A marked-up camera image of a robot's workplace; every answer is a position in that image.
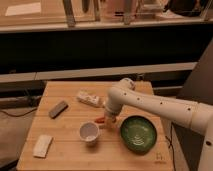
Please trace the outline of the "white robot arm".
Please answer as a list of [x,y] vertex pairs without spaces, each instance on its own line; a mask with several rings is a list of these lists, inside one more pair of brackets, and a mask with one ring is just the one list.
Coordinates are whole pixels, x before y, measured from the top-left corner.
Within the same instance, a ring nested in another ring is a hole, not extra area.
[[135,83],[123,78],[107,93],[105,115],[118,116],[124,105],[166,118],[177,125],[204,136],[198,171],[213,169],[213,106],[196,101],[143,94],[135,91]]

